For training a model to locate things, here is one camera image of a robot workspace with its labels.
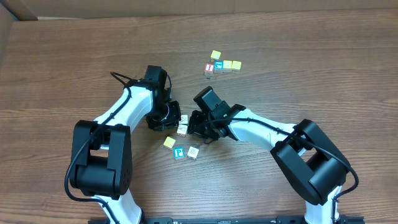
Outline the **white M wooden block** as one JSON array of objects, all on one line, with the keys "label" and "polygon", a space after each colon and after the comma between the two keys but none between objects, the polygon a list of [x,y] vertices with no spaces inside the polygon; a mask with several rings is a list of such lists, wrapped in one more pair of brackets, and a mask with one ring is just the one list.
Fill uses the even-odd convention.
[{"label": "white M wooden block", "polygon": [[189,120],[188,115],[182,114],[179,123],[183,125],[188,125],[188,120]]}]

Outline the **red letter wooden block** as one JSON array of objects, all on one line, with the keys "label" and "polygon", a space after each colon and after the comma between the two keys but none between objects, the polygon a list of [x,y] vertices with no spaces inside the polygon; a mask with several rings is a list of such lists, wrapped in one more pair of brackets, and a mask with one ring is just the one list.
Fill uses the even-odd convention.
[{"label": "red letter wooden block", "polygon": [[179,136],[186,136],[188,133],[188,126],[185,124],[179,124],[177,128],[177,134]]}]

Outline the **yellow front wooden block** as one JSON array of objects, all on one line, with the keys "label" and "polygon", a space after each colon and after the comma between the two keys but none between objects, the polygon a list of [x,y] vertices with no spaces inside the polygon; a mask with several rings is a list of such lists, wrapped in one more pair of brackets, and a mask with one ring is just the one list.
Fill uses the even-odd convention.
[{"label": "yellow front wooden block", "polygon": [[173,149],[174,145],[175,145],[176,140],[174,138],[171,138],[170,136],[167,136],[165,141],[164,141],[164,146],[169,148],[169,149]]}]

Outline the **green Z wooden block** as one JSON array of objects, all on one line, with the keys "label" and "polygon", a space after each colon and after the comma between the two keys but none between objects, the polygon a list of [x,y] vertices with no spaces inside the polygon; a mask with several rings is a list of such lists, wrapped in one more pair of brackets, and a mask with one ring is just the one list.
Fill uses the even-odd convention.
[{"label": "green Z wooden block", "polygon": [[196,160],[198,157],[199,149],[190,146],[187,152],[187,157]]}]

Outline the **blue P wooden block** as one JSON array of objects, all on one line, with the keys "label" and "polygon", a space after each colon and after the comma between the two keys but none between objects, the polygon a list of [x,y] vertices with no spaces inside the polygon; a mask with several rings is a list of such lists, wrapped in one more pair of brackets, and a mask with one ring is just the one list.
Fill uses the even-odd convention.
[{"label": "blue P wooden block", "polygon": [[185,158],[185,151],[183,147],[176,147],[174,149],[174,158],[176,160],[184,159]]}]

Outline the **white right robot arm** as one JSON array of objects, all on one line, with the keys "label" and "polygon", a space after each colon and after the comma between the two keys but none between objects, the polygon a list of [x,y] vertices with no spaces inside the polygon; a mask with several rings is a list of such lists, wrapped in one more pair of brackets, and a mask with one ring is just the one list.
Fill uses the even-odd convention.
[{"label": "white right robot arm", "polygon": [[207,143],[229,137],[269,151],[292,188],[305,200],[307,223],[339,223],[342,186],[351,166],[321,128],[309,119],[279,123],[243,105],[229,106],[208,86],[196,97],[199,106],[188,132]]}]

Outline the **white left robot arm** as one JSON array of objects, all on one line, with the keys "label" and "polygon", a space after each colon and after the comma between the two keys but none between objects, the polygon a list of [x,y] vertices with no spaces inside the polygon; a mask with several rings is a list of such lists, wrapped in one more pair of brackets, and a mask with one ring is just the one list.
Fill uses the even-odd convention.
[{"label": "white left robot arm", "polygon": [[129,190],[131,134],[141,119],[153,131],[178,126],[180,107],[172,100],[172,82],[162,67],[149,65],[138,80],[111,75],[123,84],[123,93],[107,112],[75,125],[64,190],[74,201],[98,203],[108,217],[106,223],[146,223]]}]

